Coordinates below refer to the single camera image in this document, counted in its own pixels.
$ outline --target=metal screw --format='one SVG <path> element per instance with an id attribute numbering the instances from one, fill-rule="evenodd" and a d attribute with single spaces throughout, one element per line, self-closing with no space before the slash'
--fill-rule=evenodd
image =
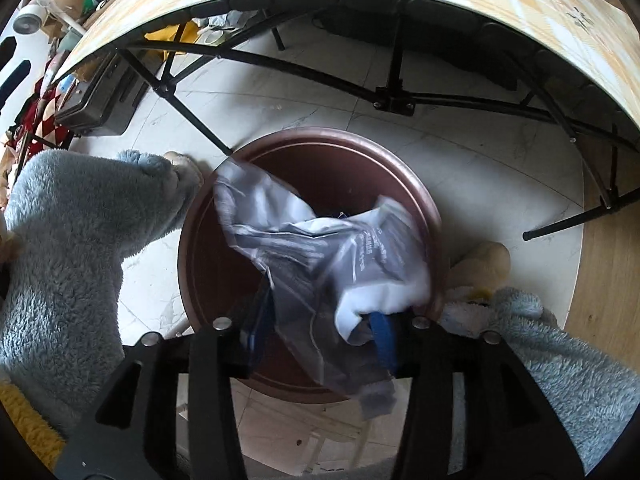
<path id="1" fill-rule="evenodd" d="M 490 345 L 500 344 L 500 341 L 502 340 L 500 334 L 494 332 L 493 330 L 482 332 L 482 339 L 484 339 L 484 341 L 489 343 Z"/>
<path id="2" fill-rule="evenodd" d="M 144 346 L 153 346 L 160 341 L 162 336 L 158 332 L 147 332 L 140 338 Z"/>
<path id="3" fill-rule="evenodd" d="M 231 320 L 228 317 L 217 317 L 213 320 L 213 328 L 216 330 L 226 330 L 231 325 Z"/>
<path id="4" fill-rule="evenodd" d="M 427 330 L 431 326 L 431 321 L 424 316 L 416 316 L 411 320 L 411 324 L 418 330 Z"/>

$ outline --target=black metal table frame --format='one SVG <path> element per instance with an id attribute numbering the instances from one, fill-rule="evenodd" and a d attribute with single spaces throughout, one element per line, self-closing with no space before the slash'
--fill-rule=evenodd
<path id="1" fill-rule="evenodd" d="M 593 179 L 598 189 L 600 194 L 600 205 L 548 226 L 527 231 L 522 235 L 524 240 L 531 240 L 533 238 L 552 234 L 595 220 L 606 214 L 613 214 L 621 208 L 640 200 L 640 188 L 634 189 L 623 195 L 619 195 L 618 187 L 616 185 L 619 148 L 638 153 L 636 146 L 629 140 L 617 135 L 615 124 L 612 126 L 612 131 L 608 132 L 607 130 L 592 124 L 587 124 L 566 117 L 555 99 L 540 83 L 536 81 L 534 75 L 531 74 L 520 60 L 515 59 L 507 52 L 501 53 L 504 57 L 506 66 L 512 71 L 513 75 L 519 79 L 519 81 L 529 88 L 529 93 L 519 104 L 472 96 L 409 92 L 404 90 L 402 88 L 402 79 L 400 79 L 402 54 L 404 51 L 404 47 L 402 46 L 404 19 L 402 16 L 398 17 L 386 86 L 377 87 L 375 91 L 356 85 L 350 81 L 346 81 L 345 79 L 286 60 L 275 59 L 273 57 L 254 54 L 243 50 L 236 50 L 236 47 L 240 44 L 268 30 L 272 31 L 278 44 L 278 49 L 283 50 L 284 46 L 278 34 L 277 26 L 292 20 L 300 14 L 303 13 L 281 12 L 274 16 L 268 16 L 265 14 L 265 19 L 261 22 L 241 30 L 219 46 L 182 43 L 180 39 L 182 37 L 184 27 L 186 26 L 186 24 L 183 23 L 179 26 L 175 39 L 171 42 L 136 40 L 119 46 L 117 52 L 131 65 L 135 72 L 146 80 L 151 88 L 162 99 L 165 99 L 185 119 L 203 133 L 207 139 L 213 142 L 225 155 L 231 155 L 233 150 L 226 146 L 207 127 L 206 124 L 199 120 L 199 118 L 197 118 L 196 115 L 194 115 L 184 105 L 184 103 L 175 96 L 175 90 L 180 81 L 191 75 L 197 69 L 203 67 L 214 58 L 239 61 L 308 79 L 368 101 L 373 104 L 373 107 L 376 110 L 383 110 L 406 116 L 412 116 L 414 114 L 416 105 L 435 105 L 484 110 L 487 112 L 523 117 L 543 123 L 555 123 L 562 128 L 568 137 L 568 142 L 571 142 L 578 151 L 585 170 Z M 170 53 L 164 65 L 160 79 L 158 79 L 138 60 L 138 58 L 132 53 L 132 50 L 165 50 Z M 198 54 L 200 57 L 181 70 L 177 75 L 172 75 L 171 68 L 176 52 Z M 530 101 L 534 97 L 537 97 L 540 102 L 545 105 L 546 110 L 529 106 Z M 604 140 L 611 145 L 611 163 L 608 185 L 604 183 L 597 168 L 588 160 L 579 143 L 576 142 L 578 135 L 595 137 L 597 139 Z"/>

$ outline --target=person's leg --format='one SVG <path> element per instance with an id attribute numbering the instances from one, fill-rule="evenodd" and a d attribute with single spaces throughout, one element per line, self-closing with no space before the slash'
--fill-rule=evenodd
<path id="1" fill-rule="evenodd" d="M 181 226 L 200 178 L 157 155 L 50 151 L 16 183 L 6 220 L 22 252 L 0 310 L 0 360 L 63 433 L 123 357 L 123 259 Z"/>

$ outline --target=trash can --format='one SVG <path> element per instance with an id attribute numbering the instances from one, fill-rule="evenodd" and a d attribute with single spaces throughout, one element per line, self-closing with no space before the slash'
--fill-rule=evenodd
<path id="1" fill-rule="evenodd" d="M 427 314 L 437 319 L 445 277 L 440 215 L 422 182 L 393 153 L 349 132 L 293 128 L 254 140 L 232 157 L 287 182 L 318 216 L 367 211 L 380 195 L 401 203 L 422 237 L 433 285 Z M 262 277 L 248 259 L 226 244 L 214 203 L 215 179 L 213 173 L 191 205 L 178 248 L 180 294 L 194 330 L 225 315 L 241 298 L 255 294 Z M 244 382 L 260 393 L 290 402 L 344 400 L 313 382 L 277 335 L 267 342 L 261 364 Z"/>

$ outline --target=gray plastic bag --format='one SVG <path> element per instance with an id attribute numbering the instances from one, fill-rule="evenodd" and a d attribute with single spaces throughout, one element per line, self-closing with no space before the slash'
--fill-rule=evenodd
<path id="1" fill-rule="evenodd" d="M 230 247 L 271 283 L 276 331 L 309 376 L 360 399 L 363 416 L 394 405 L 366 317 L 429 299 L 424 249 L 408 212 L 380 197 L 350 218 L 316 218 L 286 184 L 229 159 L 214 184 Z"/>

